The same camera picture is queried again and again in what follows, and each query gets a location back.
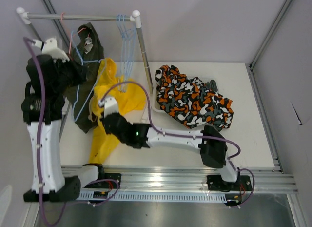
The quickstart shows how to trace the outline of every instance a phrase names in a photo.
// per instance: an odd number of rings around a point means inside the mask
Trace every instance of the white wall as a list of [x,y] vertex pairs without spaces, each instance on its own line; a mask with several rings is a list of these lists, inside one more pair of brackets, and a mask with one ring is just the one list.
[[[254,71],[282,165],[312,226],[312,0],[296,0]],[[298,125],[294,105],[302,126]]]
[[[45,12],[40,0],[0,0],[0,192],[7,185],[13,186],[12,202],[1,227],[23,224],[29,207],[23,193],[31,188],[33,175],[31,144],[20,108],[30,58],[22,38],[32,34],[16,15],[18,6]],[[50,21],[36,21],[34,25],[43,38],[55,35]]]
[[[250,63],[284,0],[51,0],[58,13],[129,15],[140,10],[155,62]],[[82,21],[66,21],[72,28]],[[114,22],[93,22],[105,55],[120,59]],[[139,51],[136,60],[141,60]]]

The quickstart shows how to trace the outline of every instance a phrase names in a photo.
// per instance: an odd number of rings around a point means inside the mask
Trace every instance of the gray floor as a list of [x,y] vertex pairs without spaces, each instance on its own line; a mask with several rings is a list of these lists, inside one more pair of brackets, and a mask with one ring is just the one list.
[[[46,209],[55,208],[47,205]],[[55,219],[57,211],[48,212]],[[36,227],[45,226],[37,217]],[[241,209],[224,204],[108,202],[67,207],[58,227],[294,227],[285,195],[254,195]]]

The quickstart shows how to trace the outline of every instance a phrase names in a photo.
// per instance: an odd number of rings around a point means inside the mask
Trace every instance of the orange camouflage fabric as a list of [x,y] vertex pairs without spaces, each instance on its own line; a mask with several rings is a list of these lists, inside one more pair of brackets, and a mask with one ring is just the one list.
[[198,77],[189,79],[173,65],[155,72],[160,108],[187,128],[205,123],[218,130],[229,128],[233,118],[232,100],[212,91]]

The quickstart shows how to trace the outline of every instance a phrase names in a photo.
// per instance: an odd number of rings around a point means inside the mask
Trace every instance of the yellow cloth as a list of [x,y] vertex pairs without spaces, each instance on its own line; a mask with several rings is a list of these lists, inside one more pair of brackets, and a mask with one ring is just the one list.
[[[105,133],[103,124],[100,121],[101,113],[104,108],[100,108],[97,104],[98,100],[104,96],[110,87],[122,80],[122,77],[116,77],[117,66],[116,63],[110,58],[106,58],[101,62],[97,75],[99,76],[101,74],[103,68],[105,67],[105,62],[106,69],[100,76],[94,88],[93,98],[90,100],[90,109],[93,114],[97,116],[98,126],[93,130],[89,163],[102,164],[119,143],[119,140],[114,135],[107,135]],[[121,115],[124,115],[132,110],[143,110],[145,106],[144,91],[139,86],[134,84],[128,84],[125,93],[120,92],[117,87],[113,89],[109,95],[116,99]]]

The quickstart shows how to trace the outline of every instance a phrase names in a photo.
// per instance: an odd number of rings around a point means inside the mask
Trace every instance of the table top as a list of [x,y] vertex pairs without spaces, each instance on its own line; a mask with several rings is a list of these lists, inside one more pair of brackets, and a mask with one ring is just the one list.
[[[224,138],[236,142],[241,147],[241,154],[232,159],[236,166],[251,169],[272,169],[274,167],[244,63],[151,62],[149,65],[152,78],[154,78],[154,72],[164,64],[175,65],[181,73],[185,73],[189,77],[198,76],[203,80],[216,80],[218,92],[233,100],[231,108],[234,111],[234,117],[231,127],[223,129],[221,134]],[[134,63],[132,78],[148,89],[143,63]],[[152,121],[156,126],[187,130],[166,113],[151,111]],[[141,122],[142,116],[143,111],[132,111],[125,115],[130,122]],[[70,109],[60,141],[61,164],[83,165],[87,163],[91,141],[92,130],[87,134],[81,131],[73,122]],[[229,155],[236,152],[236,147],[228,144]],[[104,162],[104,165],[137,168],[205,167],[202,164],[200,155],[188,150],[168,147],[133,149],[124,144],[119,144],[116,147]]]

